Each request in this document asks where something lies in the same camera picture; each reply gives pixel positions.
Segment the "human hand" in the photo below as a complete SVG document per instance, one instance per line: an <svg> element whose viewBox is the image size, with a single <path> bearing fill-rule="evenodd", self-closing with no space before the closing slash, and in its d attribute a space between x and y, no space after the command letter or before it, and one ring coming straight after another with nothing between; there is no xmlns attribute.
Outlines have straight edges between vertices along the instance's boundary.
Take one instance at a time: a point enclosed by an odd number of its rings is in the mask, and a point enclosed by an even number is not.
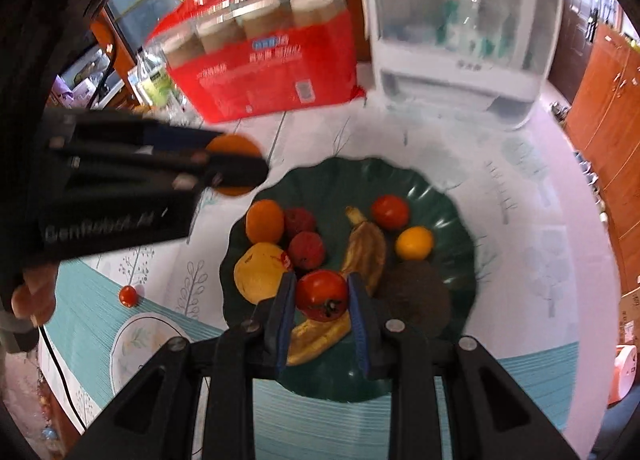
<svg viewBox="0 0 640 460"><path fill-rule="evenodd" d="M24 284L14 291L11 307L19 319L31 319L33 326L44 325L56 309L58 263L47 263L22 273Z"/></svg>

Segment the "teal striped tablecloth section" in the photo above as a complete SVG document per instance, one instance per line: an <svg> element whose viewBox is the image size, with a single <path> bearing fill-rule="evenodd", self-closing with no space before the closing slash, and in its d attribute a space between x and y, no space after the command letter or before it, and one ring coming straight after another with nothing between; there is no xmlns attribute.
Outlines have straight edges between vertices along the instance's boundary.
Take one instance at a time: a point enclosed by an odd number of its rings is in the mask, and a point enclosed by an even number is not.
<svg viewBox="0 0 640 460"><path fill-rule="evenodd" d="M58 275L58 308L49 336L82 387L102 408L113 398L109 355L116 333L137 313L157 312L173 319L194 341L218 336L219 329L188 319L149 300L135 309L118 301L120 286L74 260ZM564 429L571 407L578 344L500 360L500 364ZM442 386L436 384L441 408ZM390 398L341 404L287 392L278 383L254 381L255 445L258 460L386 459ZM445 413L441 411L444 458L450 458Z"/></svg>

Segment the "red gift package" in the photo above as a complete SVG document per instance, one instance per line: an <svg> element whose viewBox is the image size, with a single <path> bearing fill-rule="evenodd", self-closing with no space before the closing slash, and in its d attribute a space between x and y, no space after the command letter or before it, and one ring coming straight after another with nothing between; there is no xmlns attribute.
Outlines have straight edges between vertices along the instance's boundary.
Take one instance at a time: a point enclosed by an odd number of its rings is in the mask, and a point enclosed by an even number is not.
<svg viewBox="0 0 640 460"><path fill-rule="evenodd" d="M364 95L345 0L185 0L146 49L210 123Z"/></svg>

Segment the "qr code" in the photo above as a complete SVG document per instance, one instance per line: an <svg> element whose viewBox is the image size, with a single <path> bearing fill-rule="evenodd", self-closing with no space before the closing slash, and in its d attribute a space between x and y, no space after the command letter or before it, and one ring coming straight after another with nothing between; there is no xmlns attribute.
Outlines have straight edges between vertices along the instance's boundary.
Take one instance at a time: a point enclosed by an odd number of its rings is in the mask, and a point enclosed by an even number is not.
<svg viewBox="0 0 640 460"><path fill-rule="evenodd" d="M316 100L316 94L310 79L298 81L296 83L296 92L301 103L313 103Z"/></svg>

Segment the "kiwi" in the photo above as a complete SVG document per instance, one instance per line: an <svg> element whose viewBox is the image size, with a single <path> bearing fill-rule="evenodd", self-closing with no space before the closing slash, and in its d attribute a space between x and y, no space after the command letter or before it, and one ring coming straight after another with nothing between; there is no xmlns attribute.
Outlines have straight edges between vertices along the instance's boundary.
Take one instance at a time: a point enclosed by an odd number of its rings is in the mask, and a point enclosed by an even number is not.
<svg viewBox="0 0 640 460"><path fill-rule="evenodd" d="M437 337L451 319L449 289L429 262L401 262L385 271L376 291L391 316Z"/></svg>

